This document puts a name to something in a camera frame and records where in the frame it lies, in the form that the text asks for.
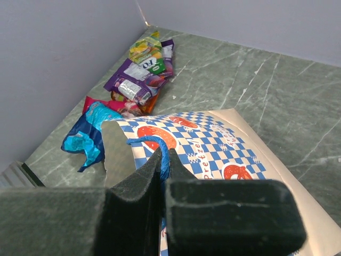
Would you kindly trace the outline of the blue snack bag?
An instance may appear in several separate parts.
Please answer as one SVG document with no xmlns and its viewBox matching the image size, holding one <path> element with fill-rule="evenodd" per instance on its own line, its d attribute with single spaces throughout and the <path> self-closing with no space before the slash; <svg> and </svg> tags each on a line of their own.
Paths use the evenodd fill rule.
<svg viewBox="0 0 341 256">
<path fill-rule="evenodd" d="M 121 114 L 99 101 L 90 104 L 81 115 L 61 145 L 61 149 L 65 152 L 85 155 L 85 162 L 78 169 L 78 172 L 83 172 L 104 159 L 102 123 L 121 118 L 123 118 Z"/>
</svg>

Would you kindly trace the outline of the pink chips bag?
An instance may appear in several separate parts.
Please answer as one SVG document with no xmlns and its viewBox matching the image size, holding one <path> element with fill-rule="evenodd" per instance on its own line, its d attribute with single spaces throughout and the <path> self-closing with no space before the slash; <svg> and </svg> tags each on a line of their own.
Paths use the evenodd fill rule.
<svg viewBox="0 0 341 256">
<path fill-rule="evenodd" d="M 143 116 L 142 111 L 140 110 L 140 108 L 135 102 L 116 101 L 116 100 L 103 101 L 103 100 L 93 99 L 89 96 L 86 96 L 85 98 L 82 113 L 84 114 L 89 109 L 90 105 L 95 102 L 100 102 L 104 104 L 106 107 L 121 114 L 123 117 L 130 118 L 130 117 Z"/>
</svg>

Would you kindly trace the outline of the yellow green candy bag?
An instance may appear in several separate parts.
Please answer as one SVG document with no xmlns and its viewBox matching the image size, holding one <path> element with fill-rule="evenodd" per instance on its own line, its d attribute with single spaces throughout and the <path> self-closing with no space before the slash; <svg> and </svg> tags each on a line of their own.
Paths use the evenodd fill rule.
<svg viewBox="0 0 341 256">
<path fill-rule="evenodd" d="M 129 48 L 129 59 L 153 74 L 164 72 L 166 66 L 159 31 L 154 31 L 151 35 L 136 41 Z"/>
</svg>

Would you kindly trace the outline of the checkered paper bag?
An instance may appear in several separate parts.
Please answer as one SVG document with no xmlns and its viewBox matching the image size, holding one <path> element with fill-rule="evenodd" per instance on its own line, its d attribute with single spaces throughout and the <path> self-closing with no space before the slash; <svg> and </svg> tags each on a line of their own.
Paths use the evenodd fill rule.
<svg viewBox="0 0 341 256">
<path fill-rule="evenodd" d="M 105 121 L 102 138 L 107 173 L 112 187 L 140 168 L 158 145 L 127 139 L 162 138 L 176 150 L 181 163 L 198 179 L 273 179 L 292 192 L 307 231 L 297 255 L 336 255 L 340 227 L 271 152 L 234 109 L 185 112 Z"/>
</svg>

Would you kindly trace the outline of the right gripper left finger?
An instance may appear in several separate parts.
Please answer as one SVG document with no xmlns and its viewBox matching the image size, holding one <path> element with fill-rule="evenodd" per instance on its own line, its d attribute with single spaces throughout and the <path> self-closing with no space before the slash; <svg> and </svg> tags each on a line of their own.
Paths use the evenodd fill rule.
<svg viewBox="0 0 341 256">
<path fill-rule="evenodd" d="M 94 240 L 94 255 L 159 255 L 163 192 L 161 150 L 106 189 Z"/>
</svg>

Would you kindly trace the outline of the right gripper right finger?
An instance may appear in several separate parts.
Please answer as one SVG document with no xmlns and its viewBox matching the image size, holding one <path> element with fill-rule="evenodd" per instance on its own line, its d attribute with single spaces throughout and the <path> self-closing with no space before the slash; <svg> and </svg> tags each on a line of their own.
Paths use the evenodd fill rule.
<svg viewBox="0 0 341 256">
<path fill-rule="evenodd" d="M 169 255 L 290 255 L 307 234 L 294 197 L 276 180 L 200 180 L 169 151 Z"/>
</svg>

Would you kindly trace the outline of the purple snack packet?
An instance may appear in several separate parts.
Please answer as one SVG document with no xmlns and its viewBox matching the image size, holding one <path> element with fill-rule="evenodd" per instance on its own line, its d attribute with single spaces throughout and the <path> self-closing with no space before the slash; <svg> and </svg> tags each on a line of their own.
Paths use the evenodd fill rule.
<svg viewBox="0 0 341 256">
<path fill-rule="evenodd" d="M 160 76 L 163 78 L 169 78 L 174 75 L 173 69 L 173 52 L 175 43 L 172 39 L 161 42 L 162 45 L 162 54 L 163 60 L 165 64 L 165 71 L 163 71 Z"/>
<path fill-rule="evenodd" d="M 105 83 L 104 88 L 144 106 L 158 94 L 166 83 L 167 80 L 164 78 L 143 69 L 130 59 L 126 59 Z"/>
</svg>

